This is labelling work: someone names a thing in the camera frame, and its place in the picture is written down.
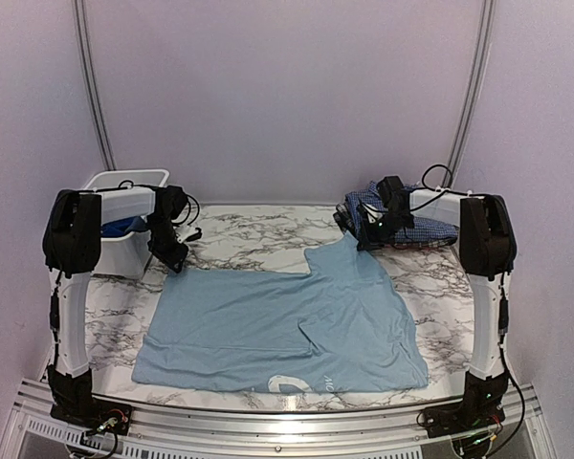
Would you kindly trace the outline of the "blue checked shirt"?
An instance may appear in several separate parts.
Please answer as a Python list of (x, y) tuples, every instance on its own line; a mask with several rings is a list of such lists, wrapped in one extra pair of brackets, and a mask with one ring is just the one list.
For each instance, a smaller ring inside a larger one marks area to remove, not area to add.
[[(360, 232), (361, 216), (357, 211), (360, 200), (366, 202), (376, 209), (383, 208), (381, 199), (377, 194), (377, 182), (370, 181), (369, 184), (360, 190), (348, 192), (345, 195), (346, 202), (351, 216), (357, 228), (357, 236)], [(452, 245), (457, 240), (457, 230), (454, 226), (431, 220), (423, 217), (414, 217), (414, 228), (401, 230), (395, 236), (395, 248), (437, 248)]]

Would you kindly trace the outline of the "light blue garment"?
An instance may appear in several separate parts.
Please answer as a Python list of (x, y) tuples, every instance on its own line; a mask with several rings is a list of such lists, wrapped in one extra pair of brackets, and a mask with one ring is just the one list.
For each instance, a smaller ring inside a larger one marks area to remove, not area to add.
[(386, 269), (350, 235), (304, 255), (305, 273), (168, 276), (133, 380), (216, 392), (425, 387), (414, 319)]

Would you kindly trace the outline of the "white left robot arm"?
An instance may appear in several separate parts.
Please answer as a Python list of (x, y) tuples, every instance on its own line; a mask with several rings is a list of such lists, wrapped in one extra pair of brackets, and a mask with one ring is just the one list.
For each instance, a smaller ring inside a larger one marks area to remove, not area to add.
[(54, 338), (55, 372), (78, 378), (89, 370), (85, 347), (85, 304), (92, 272), (101, 254), (101, 227), (143, 217), (150, 232), (149, 251), (179, 273), (188, 247), (177, 238), (173, 221), (188, 204), (179, 186), (61, 190), (42, 240), (45, 264), (53, 282), (49, 324)]

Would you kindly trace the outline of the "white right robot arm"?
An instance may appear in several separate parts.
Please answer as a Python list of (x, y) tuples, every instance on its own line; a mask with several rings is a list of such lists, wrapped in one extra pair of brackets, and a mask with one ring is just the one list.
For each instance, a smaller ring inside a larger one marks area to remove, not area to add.
[(468, 373), (488, 381), (507, 372), (505, 338), (509, 327), (509, 284), (517, 242), (508, 208), (499, 195), (455, 191), (451, 185), (407, 187), (397, 176), (378, 182), (378, 206), (358, 200), (361, 250), (392, 245), (416, 218), (450, 225), (458, 232), (458, 260), (474, 294), (474, 351)]

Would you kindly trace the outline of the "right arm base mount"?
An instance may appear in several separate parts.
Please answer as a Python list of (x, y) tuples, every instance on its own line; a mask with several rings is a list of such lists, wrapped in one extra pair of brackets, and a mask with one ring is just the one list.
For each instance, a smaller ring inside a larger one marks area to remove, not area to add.
[(506, 371), (488, 379), (467, 372), (462, 400), (424, 408), (417, 416), (417, 424), (429, 438), (436, 438), (501, 423), (505, 420), (502, 398), (508, 382)]

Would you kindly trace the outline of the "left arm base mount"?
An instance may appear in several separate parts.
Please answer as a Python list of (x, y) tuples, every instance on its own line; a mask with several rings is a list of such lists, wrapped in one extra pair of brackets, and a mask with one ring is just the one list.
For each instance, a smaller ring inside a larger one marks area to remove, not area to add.
[(49, 364), (47, 377), (53, 397), (51, 416), (54, 419), (86, 427), (93, 434), (105, 430), (118, 435), (128, 433), (132, 406), (94, 397), (91, 369), (72, 377), (59, 373), (53, 364)]

